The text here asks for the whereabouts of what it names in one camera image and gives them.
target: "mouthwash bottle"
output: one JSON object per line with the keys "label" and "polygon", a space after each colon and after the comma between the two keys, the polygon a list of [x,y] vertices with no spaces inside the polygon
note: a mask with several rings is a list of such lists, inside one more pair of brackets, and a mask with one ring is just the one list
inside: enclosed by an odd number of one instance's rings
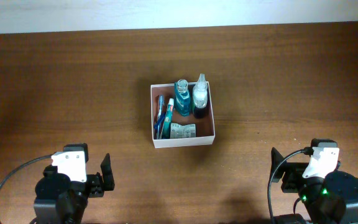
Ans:
{"label": "mouthwash bottle", "polygon": [[182,116],[190,114],[190,93],[186,80],[179,80],[175,83],[175,109]]}
{"label": "mouthwash bottle", "polygon": [[193,98],[191,99],[191,112],[195,118],[203,118],[208,113],[208,91],[205,81],[205,75],[200,74],[200,77],[193,88]]}

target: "dark liquid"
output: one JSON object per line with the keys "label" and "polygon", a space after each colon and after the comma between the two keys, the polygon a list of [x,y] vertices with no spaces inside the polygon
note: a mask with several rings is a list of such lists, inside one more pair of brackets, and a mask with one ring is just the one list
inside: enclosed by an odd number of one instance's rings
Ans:
{"label": "dark liquid", "polygon": [[204,118],[208,114],[208,105],[202,109],[194,107],[194,117],[197,119]]}

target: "white wall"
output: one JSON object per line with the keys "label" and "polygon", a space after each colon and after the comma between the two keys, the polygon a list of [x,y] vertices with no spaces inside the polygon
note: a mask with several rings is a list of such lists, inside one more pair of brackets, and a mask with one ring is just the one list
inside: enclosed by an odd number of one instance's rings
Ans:
{"label": "white wall", "polygon": [[0,33],[358,21],[358,0],[0,0]]}

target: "brown table surface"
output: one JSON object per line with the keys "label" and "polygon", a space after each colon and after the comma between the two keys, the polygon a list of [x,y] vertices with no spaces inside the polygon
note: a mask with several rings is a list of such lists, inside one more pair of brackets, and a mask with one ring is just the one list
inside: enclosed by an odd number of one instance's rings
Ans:
{"label": "brown table surface", "polygon": [[[154,149],[150,85],[200,73],[213,145]],[[358,177],[358,22],[0,35],[0,181],[68,143],[88,143],[89,174],[110,153],[116,189],[89,200],[83,223],[258,223],[271,148],[285,156],[313,138],[336,140],[341,170]],[[3,223],[35,217],[50,162],[7,182]],[[275,215],[295,199],[273,185]]]}

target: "cardboard box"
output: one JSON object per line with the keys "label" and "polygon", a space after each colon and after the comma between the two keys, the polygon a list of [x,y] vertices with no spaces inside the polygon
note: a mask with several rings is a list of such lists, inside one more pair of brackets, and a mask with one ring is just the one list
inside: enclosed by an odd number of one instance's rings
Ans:
{"label": "cardboard box", "polygon": [[[182,116],[176,110],[173,110],[172,122],[180,125],[196,124],[196,137],[195,138],[183,138],[183,139],[156,139],[154,122],[157,119],[158,114],[158,96],[163,95],[165,106],[163,112],[167,110],[168,101],[170,98],[175,99],[175,85],[160,84],[150,86],[150,102],[151,102],[151,126],[152,126],[152,139],[155,148],[163,147],[180,147],[180,146],[200,146],[212,144],[215,138],[215,123],[214,114],[212,110],[211,92],[208,84],[208,114],[204,118],[196,119],[193,114],[189,116]],[[190,94],[193,92],[195,82],[188,83],[188,89]]]}

